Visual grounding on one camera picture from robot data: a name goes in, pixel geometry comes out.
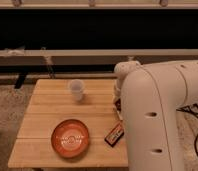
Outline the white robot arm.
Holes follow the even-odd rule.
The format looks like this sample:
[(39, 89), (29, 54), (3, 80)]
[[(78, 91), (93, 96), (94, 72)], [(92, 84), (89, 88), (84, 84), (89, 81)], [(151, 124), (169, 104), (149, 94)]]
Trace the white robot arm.
[(115, 68), (129, 171), (185, 171), (176, 110), (198, 102), (198, 60)]

